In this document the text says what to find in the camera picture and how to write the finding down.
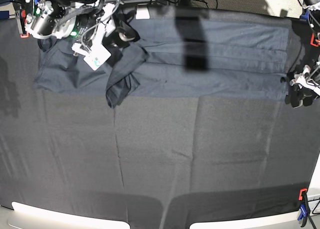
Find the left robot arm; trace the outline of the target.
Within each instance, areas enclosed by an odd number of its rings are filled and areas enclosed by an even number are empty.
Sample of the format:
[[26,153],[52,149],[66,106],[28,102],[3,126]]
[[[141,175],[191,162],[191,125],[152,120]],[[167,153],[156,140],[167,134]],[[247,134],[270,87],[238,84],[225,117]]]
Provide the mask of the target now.
[[287,73],[288,94],[285,103],[293,108],[308,107],[320,97],[320,0],[302,0],[301,14],[311,29],[310,46],[316,58],[301,62]]

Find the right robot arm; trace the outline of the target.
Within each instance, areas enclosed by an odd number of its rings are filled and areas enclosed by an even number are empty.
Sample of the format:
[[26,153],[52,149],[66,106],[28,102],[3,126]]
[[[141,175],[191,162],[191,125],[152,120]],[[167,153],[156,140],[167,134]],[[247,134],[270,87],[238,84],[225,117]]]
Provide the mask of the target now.
[[74,54],[96,71],[110,57],[103,44],[123,48],[136,32],[116,14],[122,0],[18,0],[15,18],[21,38],[71,38]]

